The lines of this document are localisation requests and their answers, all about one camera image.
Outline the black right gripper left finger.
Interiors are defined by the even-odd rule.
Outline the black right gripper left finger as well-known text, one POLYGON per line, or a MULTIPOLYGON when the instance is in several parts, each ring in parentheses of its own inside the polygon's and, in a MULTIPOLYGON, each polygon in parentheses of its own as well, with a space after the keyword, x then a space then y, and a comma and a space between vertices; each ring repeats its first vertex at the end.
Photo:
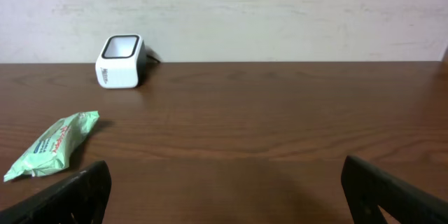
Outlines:
POLYGON ((110 192, 108 165, 94 162, 3 210, 1 223, 101 223, 110 192))

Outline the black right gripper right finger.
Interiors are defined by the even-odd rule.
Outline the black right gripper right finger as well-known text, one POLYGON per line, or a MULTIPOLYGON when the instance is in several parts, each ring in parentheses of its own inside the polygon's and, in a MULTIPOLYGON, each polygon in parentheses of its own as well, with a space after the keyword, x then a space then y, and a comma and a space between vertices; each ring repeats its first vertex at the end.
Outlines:
POLYGON ((346 157, 341 184, 354 223, 385 223, 385 210, 399 223, 447 224, 445 201, 359 157, 346 157))

